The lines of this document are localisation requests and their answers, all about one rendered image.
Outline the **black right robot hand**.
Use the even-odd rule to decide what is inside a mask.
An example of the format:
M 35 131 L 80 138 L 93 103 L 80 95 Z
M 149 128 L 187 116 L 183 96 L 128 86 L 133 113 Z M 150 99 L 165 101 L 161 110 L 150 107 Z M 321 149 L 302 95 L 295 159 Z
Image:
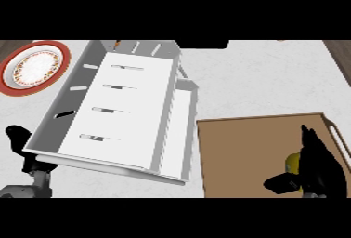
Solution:
M 313 128 L 302 126 L 299 174 L 285 172 L 268 178 L 262 186 L 276 194 L 302 190 L 302 193 L 324 194 L 327 199 L 346 198 L 346 178 L 341 163 Z

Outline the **yellow lemon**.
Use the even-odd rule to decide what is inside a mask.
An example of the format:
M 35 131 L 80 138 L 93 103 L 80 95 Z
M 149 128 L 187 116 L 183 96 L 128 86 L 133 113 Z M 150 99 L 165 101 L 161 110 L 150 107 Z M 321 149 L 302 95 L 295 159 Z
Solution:
M 299 153 L 292 153 L 285 159 L 285 171 L 295 175 L 299 174 L 299 159 L 301 159 Z

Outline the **brown wooden tray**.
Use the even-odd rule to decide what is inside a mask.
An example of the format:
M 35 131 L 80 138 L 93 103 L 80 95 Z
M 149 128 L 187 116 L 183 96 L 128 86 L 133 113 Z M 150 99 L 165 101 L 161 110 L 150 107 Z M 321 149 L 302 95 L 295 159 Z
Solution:
M 276 198 L 264 181 L 285 172 L 286 157 L 302 148 L 302 128 L 315 130 L 341 163 L 351 197 L 351 151 L 335 123 L 317 113 L 198 122 L 205 197 Z

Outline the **white tiered basket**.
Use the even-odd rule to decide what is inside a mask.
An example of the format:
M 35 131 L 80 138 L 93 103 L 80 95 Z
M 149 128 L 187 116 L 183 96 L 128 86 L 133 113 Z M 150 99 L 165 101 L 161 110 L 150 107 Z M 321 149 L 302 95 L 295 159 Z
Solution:
M 189 181 L 196 84 L 172 40 L 91 40 L 23 148 L 44 162 Z

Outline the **red rimmed patterned plate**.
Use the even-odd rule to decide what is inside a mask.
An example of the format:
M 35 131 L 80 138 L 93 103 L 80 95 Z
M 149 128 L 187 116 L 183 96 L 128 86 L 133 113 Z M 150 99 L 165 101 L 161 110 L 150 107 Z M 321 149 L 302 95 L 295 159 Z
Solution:
M 68 46 L 57 41 L 21 46 L 0 63 L 0 92 L 23 97 L 43 91 L 62 77 L 69 60 Z

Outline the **black appliance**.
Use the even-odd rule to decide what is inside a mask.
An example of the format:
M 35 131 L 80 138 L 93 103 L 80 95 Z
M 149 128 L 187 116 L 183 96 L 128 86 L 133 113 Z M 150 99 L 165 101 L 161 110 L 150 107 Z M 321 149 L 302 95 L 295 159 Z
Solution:
M 227 40 L 177 40 L 181 49 L 226 49 Z

